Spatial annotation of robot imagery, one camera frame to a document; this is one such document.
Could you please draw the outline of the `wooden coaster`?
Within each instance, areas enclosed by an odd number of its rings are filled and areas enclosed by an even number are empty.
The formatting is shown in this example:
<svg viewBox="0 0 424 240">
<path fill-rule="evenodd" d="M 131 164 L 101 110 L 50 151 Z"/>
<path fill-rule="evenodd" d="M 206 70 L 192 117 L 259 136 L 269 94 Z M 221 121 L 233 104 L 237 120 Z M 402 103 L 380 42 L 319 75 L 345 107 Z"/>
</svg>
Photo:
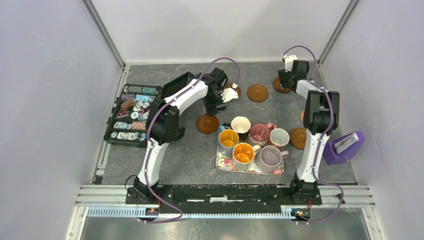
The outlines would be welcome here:
<svg viewBox="0 0 424 240">
<path fill-rule="evenodd" d="M 199 132 L 205 135 L 215 133 L 219 128 L 220 122 L 216 116 L 207 114 L 201 115 L 196 121 L 196 128 Z"/>
<path fill-rule="evenodd" d="M 302 127 L 294 128 L 290 134 L 290 143 L 299 150 L 304 150 L 307 140 L 306 129 Z"/>
<path fill-rule="evenodd" d="M 292 91 L 290 88 L 282 88 L 279 77 L 274 78 L 272 86 L 278 93 L 287 94 Z"/>
<path fill-rule="evenodd" d="M 247 96 L 251 101 L 263 102 L 268 96 L 268 89 L 261 84 L 253 84 L 247 89 Z"/>
<path fill-rule="evenodd" d="M 239 86 L 237 86 L 236 88 L 233 88 L 233 83 L 228 83 L 225 85 L 224 89 L 228 89 L 228 88 L 234 89 L 237 92 L 238 98 L 241 97 L 242 91 Z"/>
</svg>

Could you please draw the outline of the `cork coaster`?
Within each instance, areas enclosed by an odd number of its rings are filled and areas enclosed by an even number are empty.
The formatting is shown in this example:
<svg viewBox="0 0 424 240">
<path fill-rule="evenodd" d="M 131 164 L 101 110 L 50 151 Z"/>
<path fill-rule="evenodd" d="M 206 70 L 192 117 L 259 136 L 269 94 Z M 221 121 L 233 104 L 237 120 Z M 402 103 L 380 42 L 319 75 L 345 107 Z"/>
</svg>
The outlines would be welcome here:
<svg viewBox="0 0 424 240">
<path fill-rule="evenodd" d="M 300 113 L 300 120 L 301 120 L 302 122 L 304 122 L 304 114 L 305 114 L 305 111 L 303 110 L 303 111 Z"/>
</svg>

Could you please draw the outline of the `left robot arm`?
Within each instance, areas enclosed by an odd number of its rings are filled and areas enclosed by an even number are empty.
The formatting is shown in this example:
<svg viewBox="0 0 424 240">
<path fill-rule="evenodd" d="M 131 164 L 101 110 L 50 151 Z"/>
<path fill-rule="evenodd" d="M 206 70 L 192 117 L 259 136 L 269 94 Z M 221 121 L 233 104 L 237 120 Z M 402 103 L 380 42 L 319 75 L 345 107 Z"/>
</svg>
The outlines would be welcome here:
<svg viewBox="0 0 424 240">
<path fill-rule="evenodd" d="M 211 73 L 188 78 L 186 82 L 179 91 L 164 99 L 156 98 L 151 105 L 146 122 L 146 154 L 142 169 L 133 182 L 137 196 L 145 204 L 151 204 L 157 198 L 155 187 L 166 149 L 171 142 L 182 137 L 181 114 L 198 100 L 203 101 L 208 116 L 227 110 L 222 93 L 228 77 L 222 69 L 216 67 Z"/>
</svg>

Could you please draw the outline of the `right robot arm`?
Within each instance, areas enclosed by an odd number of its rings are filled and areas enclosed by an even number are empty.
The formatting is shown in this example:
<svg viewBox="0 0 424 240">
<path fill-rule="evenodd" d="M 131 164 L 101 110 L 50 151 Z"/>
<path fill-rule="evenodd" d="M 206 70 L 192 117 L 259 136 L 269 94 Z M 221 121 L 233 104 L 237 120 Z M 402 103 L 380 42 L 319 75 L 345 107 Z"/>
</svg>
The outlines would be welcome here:
<svg viewBox="0 0 424 240">
<path fill-rule="evenodd" d="M 303 126 L 306 142 L 302 160 L 290 183 L 289 199 L 302 204 L 319 194 L 318 172 L 325 144 L 339 125 L 340 93 L 326 90 L 307 78 L 310 64 L 295 55 L 283 56 L 284 68 L 278 71 L 280 85 L 303 97 Z"/>
</svg>

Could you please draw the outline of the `black mug cream inside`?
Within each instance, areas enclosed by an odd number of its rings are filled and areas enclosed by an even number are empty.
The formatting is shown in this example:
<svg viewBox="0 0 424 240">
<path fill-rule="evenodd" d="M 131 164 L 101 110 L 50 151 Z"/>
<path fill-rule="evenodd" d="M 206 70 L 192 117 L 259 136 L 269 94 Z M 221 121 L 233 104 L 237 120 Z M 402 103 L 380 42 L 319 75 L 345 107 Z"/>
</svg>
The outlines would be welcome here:
<svg viewBox="0 0 424 240">
<path fill-rule="evenodd" d="M 250 120 L 244 116 L 236 116 L 230 123 L 226 122 L 222 125 L 225 129 L 234 130 L 239 136 L 239 141 L 242 142 L 247 139 L 252 126 Z"/>
</svg>

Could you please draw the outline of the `white floral mug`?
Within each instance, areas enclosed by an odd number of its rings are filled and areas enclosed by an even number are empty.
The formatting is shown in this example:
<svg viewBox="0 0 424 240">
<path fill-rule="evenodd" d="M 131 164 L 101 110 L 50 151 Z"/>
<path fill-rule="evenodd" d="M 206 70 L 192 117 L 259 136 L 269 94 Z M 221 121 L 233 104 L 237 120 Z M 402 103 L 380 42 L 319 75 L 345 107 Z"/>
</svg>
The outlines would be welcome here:
<svg viewBox="0 0 424 240">
<path fill-rule="evenodd" d="M 290 141 L 289 133 L 282 128 L 275 128 L 270 131 L 268 144 L 276 148 L 284 148 Z"/>
</svg>

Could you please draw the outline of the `blue mug yellow inside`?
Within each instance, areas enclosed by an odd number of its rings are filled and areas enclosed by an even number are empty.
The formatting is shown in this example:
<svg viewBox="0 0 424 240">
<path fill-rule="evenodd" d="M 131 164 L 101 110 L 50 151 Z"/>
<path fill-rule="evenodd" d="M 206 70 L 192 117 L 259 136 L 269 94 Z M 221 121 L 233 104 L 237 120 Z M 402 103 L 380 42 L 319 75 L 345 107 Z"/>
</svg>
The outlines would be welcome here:
<svg viewBox="0 0 424 240">
<path fill-rule="evenodd" d="M 239 135 L 224 125 L 218 127 L 217 152 L 220 158 L 232 158 L 234 147 L 239 143 Z"/>
</svg>

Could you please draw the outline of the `pink ghost mug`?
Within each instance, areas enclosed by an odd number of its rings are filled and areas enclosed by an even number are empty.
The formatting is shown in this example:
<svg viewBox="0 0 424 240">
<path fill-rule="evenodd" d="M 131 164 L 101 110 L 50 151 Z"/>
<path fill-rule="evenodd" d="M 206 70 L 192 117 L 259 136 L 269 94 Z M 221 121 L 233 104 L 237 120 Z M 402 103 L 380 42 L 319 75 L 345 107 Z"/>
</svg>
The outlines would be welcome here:
<svg viewBox="0 0 424 240">
<path fill-rule="evenodd" d="M 277 125 L 269 122 L 268 124 L 264 123 L 255 123 L 249 129 L 249 133 L 246 139 L 246 143 L 251 146 L 260 145 L 264 147 L 268 144 L 270 139 L 271 131 L 277 128 Z"/>
</svg>

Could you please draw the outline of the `floral mug orange inside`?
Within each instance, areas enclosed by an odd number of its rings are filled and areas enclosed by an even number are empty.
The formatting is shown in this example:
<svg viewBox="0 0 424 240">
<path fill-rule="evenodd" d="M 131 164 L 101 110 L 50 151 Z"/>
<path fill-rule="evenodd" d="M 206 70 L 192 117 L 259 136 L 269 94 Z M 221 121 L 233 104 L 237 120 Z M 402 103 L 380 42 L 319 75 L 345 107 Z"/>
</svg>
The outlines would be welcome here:
<svg viewBox="0 0 424 240">
<path fill-rule="evenodd" d="M 236 171 L 247 172 L 252 166 L 256 154 L 261 151 L 260 145 L 250 145 L 248 143 L 238 143 L 232 152 L 232 166 Z"/>
</svg>

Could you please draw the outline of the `lilac mug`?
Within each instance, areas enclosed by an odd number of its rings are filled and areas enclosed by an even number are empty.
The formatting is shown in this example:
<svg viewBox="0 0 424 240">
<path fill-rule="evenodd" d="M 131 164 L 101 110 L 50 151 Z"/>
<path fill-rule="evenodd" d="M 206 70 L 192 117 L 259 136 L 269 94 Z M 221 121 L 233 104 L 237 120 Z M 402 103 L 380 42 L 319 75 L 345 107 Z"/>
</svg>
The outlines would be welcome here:
<svg viewBox="0 0 424 240">
<path fill-rule="evenodd" d="M 283 160 L 288 156 L 289 151 L 267 145 L 256 155 L 255 164 L 260 171 L 271 174 L 283 164 Z"/>
</svg>

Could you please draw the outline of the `floral serving tray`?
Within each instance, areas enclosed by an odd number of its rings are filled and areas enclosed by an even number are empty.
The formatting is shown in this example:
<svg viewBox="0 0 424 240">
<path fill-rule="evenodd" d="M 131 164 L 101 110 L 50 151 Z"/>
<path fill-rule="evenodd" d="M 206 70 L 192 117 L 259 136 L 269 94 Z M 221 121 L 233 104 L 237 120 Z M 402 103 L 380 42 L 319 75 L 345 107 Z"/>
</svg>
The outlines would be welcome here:
<svg viewBox="0 0 424 240">
<path fill-rule="evenodd" d="M 220 147 L 220 144 L 217 144 L 217 150 L 216 150 L 216 161 L 215 166 L 219 171 L 227 171 L 227 172 L 235 172 L 235 173 L 249 173 L 249 174 L 263 174 L 263 175 L 282 175 L 285 171 L 284 167 L 284 160 L 281 162 L 281 164 L 278 166 L 277 169 L 275 169 L 273 172 L 268 173 L 264 172 L 261 169 L 258 168 L 256 164 L 256 159 L 254 159 L 248 166 L 245 168 L 244 166 L 242 168 L 237 167 L 234 165 L 232 158 L 226 158 L 225 155 L 223 155 L 224 150 L 222 147 Z"/>
</svg>

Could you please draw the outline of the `purple metronome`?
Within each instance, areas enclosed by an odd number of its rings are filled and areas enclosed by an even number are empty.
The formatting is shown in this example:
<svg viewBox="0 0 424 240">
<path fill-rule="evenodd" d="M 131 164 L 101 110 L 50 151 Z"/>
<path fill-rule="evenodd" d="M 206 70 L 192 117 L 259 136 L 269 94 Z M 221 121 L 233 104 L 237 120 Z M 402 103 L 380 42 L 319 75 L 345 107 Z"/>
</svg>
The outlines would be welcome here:
<svg viewBox="0 0 424 240">
<path fill-rule="evenodd" d="M 364 134 L 355 131 L 327 142 L 322 156 L 330 166 L 348 163 L 357 155 L 364 142 Z"/>
</svg>

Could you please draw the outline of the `black poker chip case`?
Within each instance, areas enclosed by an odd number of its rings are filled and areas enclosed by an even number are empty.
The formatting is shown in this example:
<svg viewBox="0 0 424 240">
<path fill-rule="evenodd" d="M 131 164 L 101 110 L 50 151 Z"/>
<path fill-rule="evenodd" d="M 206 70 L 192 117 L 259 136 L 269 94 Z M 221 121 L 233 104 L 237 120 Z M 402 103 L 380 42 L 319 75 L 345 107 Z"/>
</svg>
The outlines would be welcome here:
<svg viewBox="0 0 424 240">
<path fill-rule="evenodd" d="M 184 88 L 194 75 L 186 72 L 164 86 L 125 84 L 108 119 L 104 141 L 111 145 L 144 148 L 147 120 L 154 99 L 164 99 Z"/>
</svg>

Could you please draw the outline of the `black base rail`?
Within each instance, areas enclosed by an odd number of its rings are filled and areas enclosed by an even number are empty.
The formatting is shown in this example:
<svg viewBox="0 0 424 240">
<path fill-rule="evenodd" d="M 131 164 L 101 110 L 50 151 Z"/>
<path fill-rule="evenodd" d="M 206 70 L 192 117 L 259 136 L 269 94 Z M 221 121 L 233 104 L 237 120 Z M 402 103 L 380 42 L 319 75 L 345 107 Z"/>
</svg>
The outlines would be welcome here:
<svg viewBox="0 0 424 240">
<path fill-rule="evenodd" d="M 277 214 L 282 206 L 318 206 L 321 193 L 296 193 L 286 185 L 159 185 L 148 197 L 128 188 L 128 205 L 157 204 L 161 214 Z"/>
</svg>

